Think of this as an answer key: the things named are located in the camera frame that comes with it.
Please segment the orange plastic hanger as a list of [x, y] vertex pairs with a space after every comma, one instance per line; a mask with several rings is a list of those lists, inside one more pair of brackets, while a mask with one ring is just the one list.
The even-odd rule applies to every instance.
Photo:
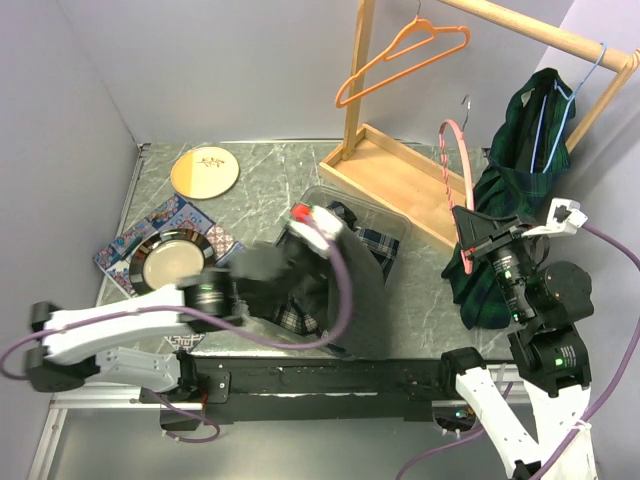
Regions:
[[[364, 79], [365, 75], [380, 63], [391, 62], [406, 56], [415, 50], [421, 49], [440, 37], [460, 36], [462, 41], [451, 48], [426, 58], [398, 73], [395, 73], [367, 88], [356, 90], [356, 84]], [[417, 9], [414, 18], [407, 23], [387, 45], [373, 59], [368, 60], [363, 66], [357, 67], [355, 72], [348, 77], [336, 93], [334, 104], [337, 108], [344, 108], [356, 100], [360, 100], [377, 90], [400, 80], [428, 65], [449, 57], [464, 50], [471, 41], [471, 30], [463, 25], [435, 25], [432, 21], [420, 14]]]

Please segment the blue wire hanger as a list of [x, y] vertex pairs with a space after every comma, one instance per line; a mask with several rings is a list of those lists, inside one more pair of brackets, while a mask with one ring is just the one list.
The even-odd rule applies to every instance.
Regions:
[[578, 83], [575, 89], [569, 87], [553, 68], [542, 70], [549, 76], [550, 86], [542, 96], [535, 124], [533, 149], [528, 172], [530, 174], [555, 174], [570, 166], [568, 148], [564, 145], [568, 122], [576, 114], [576, 96], [584, 83], [601, 64], [608, 50], [606, 42], [601, 42], [597, 60]]

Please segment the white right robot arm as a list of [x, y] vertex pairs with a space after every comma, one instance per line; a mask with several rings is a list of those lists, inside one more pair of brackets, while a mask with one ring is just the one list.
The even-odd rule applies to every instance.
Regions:
[[442, 354], [440, 391], [472, 408], [508, 478], [597, 478], [590, 427], [581, 418], [591, 393], [589, 355], [575, 327], [594, 312], [591, 278], [568, 261], [541, 267], [530, 252], [539, 237], [575, 234], [586, 215], [578, 202], [560, 198], [552, 201], [543, 225], [462, 206], [452, 214], [463, 257], [491, 267], [510, 317], [520, 326], [508, 340], [537, 434], [531, 436], [520, 423], [473, 347]]

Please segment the green plaid skirt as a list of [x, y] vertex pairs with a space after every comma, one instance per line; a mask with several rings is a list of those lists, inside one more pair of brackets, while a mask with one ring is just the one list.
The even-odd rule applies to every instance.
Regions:
[[[493, 137], [488, 165], [473, 188], [474, 209], [480, 213], [491, 217], [534, 216], [571, 167], [569, 159], [569, 168], [560, 173], [528, 172], [538, 110], [550, 86], [549, 76], [542, 70], [512, 96], [505, 122]], [[449, 282], [453, 303], [459, 307], [467, 329], [503, 329], [510, 324], [511, 316], [488, 263], [475, 261], [472, 273], [466, 274], [460, 248], [456, 247], [441, 277]]]

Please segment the navy white plaid skirt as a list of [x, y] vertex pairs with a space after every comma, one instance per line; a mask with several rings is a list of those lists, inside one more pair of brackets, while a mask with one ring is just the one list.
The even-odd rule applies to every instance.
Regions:
[[[342, 202], [332, 200], [326, 208], [341, 218], [365, 245], [381, 269], [383, 282], [386, 282], [398, 256], [400, 241], [374, 229], [359, 226], [355, 213]], [[318, 322], [306, 314], [293, 299], [279, 307], [272, 322], [302, 336], [316, 334], [322, 330]]]

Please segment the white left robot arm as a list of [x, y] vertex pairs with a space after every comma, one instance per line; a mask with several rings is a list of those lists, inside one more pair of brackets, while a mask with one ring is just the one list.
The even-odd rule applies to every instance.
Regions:
[[188, 401], [199, 377], [178, 354], [154, 357], [125, 349], [152, 336], [231, 331], [245, 335], [241, 308], [281, 303], [301, 271], [297, 246], [257, 244], [222, 268], [207, 268], [175, 284], [118, 303], [64, 310], [51, 302], [31, 307], [33, 347], [23, 355], [27, 381], [58, 393], [88, 382], [115, 382], [166, 392]]

